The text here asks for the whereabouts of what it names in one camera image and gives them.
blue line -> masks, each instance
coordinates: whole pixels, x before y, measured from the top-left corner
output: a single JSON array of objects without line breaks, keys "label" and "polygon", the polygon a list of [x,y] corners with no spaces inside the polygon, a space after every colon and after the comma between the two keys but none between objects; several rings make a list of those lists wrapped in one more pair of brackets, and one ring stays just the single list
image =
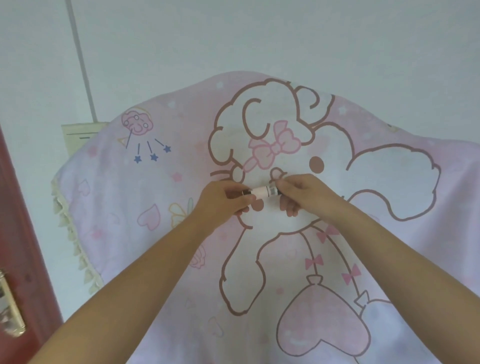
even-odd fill
[{"label": "blue line", "polygon": [[130,141],[130,137],[132,136],[132,133],[133,133],[133,128],[130,129],[130,134],[128,135],[127,145],[125,146],[125,149],[128,148],[128,142]]}]

pink blanket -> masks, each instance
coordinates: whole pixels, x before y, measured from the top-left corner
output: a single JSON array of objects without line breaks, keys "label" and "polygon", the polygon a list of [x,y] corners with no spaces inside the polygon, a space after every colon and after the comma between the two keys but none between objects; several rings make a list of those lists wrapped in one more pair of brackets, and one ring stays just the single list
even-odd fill
[{"label": "pink blanket", "polygon": [[[258,187],[314,173],[479,294],[479,161],[476,144],[414,136],[341,97],[232,72],[126,110],[53,190],[92,292],[178,225],[210,180]],[[130,363],[438,361],[334,226],[305,211],[287,218],[273,197],[200,246]]]}]

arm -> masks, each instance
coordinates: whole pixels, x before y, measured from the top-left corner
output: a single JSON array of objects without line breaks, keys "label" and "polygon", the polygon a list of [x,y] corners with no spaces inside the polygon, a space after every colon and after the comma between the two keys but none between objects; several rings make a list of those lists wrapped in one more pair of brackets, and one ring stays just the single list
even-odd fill
[{"label": "arm", "polygon": [[417,336],[443,364],[480,358],[480,298],[313,175],[277,182],[280,208],[334,225]]},{"label": "arm", "polygon": [[228,198],[246,188],[230,181],[208,184],[192,214],[85,303],[30,364],[125,363],[202,241],[255,199]]}]

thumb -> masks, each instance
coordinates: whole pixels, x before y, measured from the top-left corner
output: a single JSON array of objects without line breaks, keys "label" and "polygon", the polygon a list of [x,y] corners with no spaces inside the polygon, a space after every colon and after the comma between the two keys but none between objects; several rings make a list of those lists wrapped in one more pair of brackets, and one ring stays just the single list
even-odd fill
[{"label": "thumb", "polygon": [[231,205],[234,209],[234,212],[235,211],[238,211],[238,210],[241,210],[245,207],[247,207],[248,205],[250,205],[253,201],[256,200],[256,197],[255,195],[252,195],[252,194],[248,194],[248,195],[245,195],[245,196],[240,196],[240,197],[237,197],[237,198],[233,198],[231,201]]},{"label": "thumb", "polygon": [[300,188],[295,187],[293,184],[288,183],[285,180],[278,180],[276,182],[276,187],[285,196],[290,197],[297,203],[300,202],[302,196],[302,190]]}]

white wall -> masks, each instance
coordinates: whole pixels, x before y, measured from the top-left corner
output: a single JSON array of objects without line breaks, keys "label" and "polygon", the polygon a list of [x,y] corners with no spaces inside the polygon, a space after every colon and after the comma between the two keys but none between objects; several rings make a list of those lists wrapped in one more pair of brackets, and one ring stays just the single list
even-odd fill
[{"label": "white wall", "polygon": [[233,70],[480,142],[478,0],[73,0],[99,120]]},{"label": "white wall", "polygon": [[0,125],[64,318],[88,297],[50,181],[67,160],[61,124],[91,121],[66,7],[2,0]]},{"label": "white wall", "polygon": [[[349,98],[412,133],[480,142],[478,0],[73,0],[99,121],[252,70]],[[64,318],[88,297],[50,180],[90,110],[61,0],[3,0],[0,124]]]}]

